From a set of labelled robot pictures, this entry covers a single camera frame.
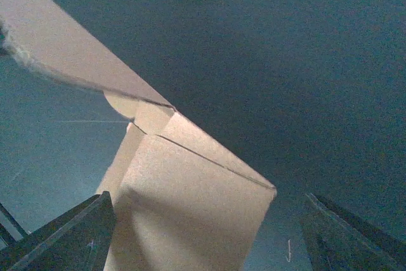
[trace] black plastic part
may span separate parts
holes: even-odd
[[[116,223],[110,194],[94,195],[0,252],[0,270],[102,271]]]
[[[332,201],[307,195],[301,219],[314,271],[405,271],[406,245]]]

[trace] stack of cardboard pieces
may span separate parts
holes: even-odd
[[[5,44],[16,60],[101,90],[134,119],[97,190],[110,192],[117,215],[105,270],[242,270],[275,187],[52,0],[0,4]]]

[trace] table surface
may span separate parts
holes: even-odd
[[[54,1],[276,184],[246,270],[310,270],[305,192],[406,240],[403,0]]]

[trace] cardboard box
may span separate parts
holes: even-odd
[[[275,187],[180,114],[52,0],[0,0],[27,68],[102,90],[132,119],[98,188],[118,217],[105,270],[238,270]]]

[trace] cardboard piece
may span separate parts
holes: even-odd
[[[105,270],[238,270],[275,187],[137,76],[52,0],[0,0],[22,65],[102,90],[131,123],[98,188],[118,222]]]

